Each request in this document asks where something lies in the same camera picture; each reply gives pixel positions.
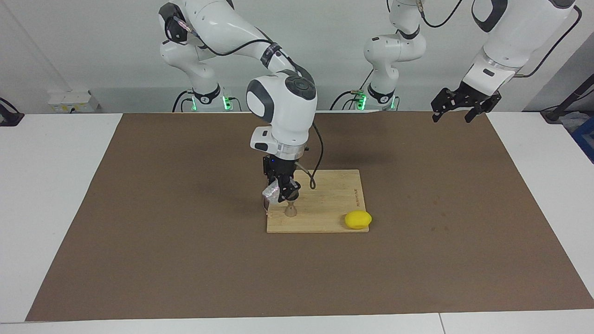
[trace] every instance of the green led light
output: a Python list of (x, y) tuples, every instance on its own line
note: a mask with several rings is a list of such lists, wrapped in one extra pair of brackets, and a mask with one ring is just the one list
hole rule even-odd
[(365, 110), (365, 105), (367, 104), (367, 96), (365, 96), (364, 94), (359, 94), (357, 95), (357, 97), (357, 109)]
[(223, 105), (225, 106), (225, 111), (233, 109), (233, 103), (225, 96), (223, 96)]

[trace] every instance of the brown table mat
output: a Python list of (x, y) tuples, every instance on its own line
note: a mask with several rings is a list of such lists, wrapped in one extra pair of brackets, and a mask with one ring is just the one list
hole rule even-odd
[(124, 115), (27, 321), (594, 308), (486, 117), (316, 122), (370, 233), (266, 234), (252, 115)]

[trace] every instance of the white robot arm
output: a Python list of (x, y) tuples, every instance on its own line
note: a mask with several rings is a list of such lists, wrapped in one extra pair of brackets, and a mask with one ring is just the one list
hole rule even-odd
[(365, 87), (367, 105), (385, 109), (394, 99), (398, 83), (397, 62), (413, 61), (425, 53), (427, 43), (421, 35), (421, 14), (416, 0), (394, 0), (390, 21), (396, 34), (380, 35), (365, 44), (365, 59), (373, 65), (371, 83)]
[(259, 60), (272, 74), (250, 82), (250, 111), (270, 124), (259, 127), (253, 149), (266, 152), (268, 183), (279, 182), (279, 201), (294, 201), (300, 185), (293, 180), (295, 163), (303, 156), (317, 107), (311, 75), (288, 57), (263, 32), (245, 21), (230, 0), (174, 0), (161, 7), (159, 18), (168, 41), (164, 60), (186, 72), (199, 109), (222, 110), (221, 87), (203, 60), (231, 54)]
[(457, 108), (472, 108), (466, 122), (490, 112), (501, 100), (499, 88), (526, 65), (569, 16), (575, 0), (475, 0), (472, 15), (489, 39), (460, 87), (447, 88), (431, 106), (435, 122)]

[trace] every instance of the white tabletop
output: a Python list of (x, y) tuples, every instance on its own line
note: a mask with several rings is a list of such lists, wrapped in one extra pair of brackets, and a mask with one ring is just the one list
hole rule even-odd
[[(0, 128), (2, 333), (584, 333), (594, 310), (258, 319), (25, 323), (121, 115), (27, 115)], [(489, 118), (590, 294), (594, 295), (594, 165), (538, 114)]]

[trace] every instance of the power outlet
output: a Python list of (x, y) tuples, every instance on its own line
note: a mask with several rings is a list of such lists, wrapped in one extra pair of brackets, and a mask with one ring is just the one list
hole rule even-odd
[(61, 114), (92, 113), (100, 108), (99, 102), (91, 92), (51, 93), (48, 104), (54, 112)]

